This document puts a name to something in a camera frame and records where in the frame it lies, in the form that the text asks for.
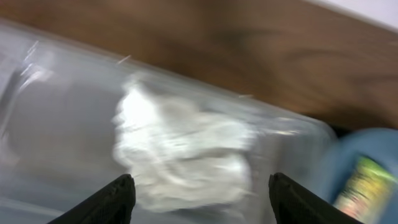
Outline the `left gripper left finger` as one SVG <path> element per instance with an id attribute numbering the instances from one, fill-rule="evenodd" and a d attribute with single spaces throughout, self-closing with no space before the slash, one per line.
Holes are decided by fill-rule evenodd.
<path id="1" fill-rule="evenodd" d="M 135 204 L 134 179 L 123 174 L 49 224 L 130 224 Z"/>

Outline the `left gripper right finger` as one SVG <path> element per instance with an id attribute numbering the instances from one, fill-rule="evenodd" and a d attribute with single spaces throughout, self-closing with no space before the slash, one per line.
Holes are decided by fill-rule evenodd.
<path id="1" fill-rule="evenodd" d="M 361 224 L 281 172 L 268 186 L 277 224 Z"/>

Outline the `yellow green snack wrapper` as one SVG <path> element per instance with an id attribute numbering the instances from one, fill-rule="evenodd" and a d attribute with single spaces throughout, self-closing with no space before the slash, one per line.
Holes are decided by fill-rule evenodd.
<path id="1" fill-rule="evenodd" d="M 377 223 L 387 207 L 397 179 L 368 157 L 360 157 L 333 206 L 362 223 Z"/>

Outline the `white napkin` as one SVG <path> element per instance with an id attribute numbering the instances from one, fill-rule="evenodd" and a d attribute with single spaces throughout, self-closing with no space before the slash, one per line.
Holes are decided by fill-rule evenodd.
<path id="1" fill-rule="evenodd" d="M 245 121 L 156 95 L 129 77 L 114 116 L 113 157 L 131 174 L 137 201 L 170 212 L 242 200 L 251 189 L 244 157 L 255 133 Z"/>

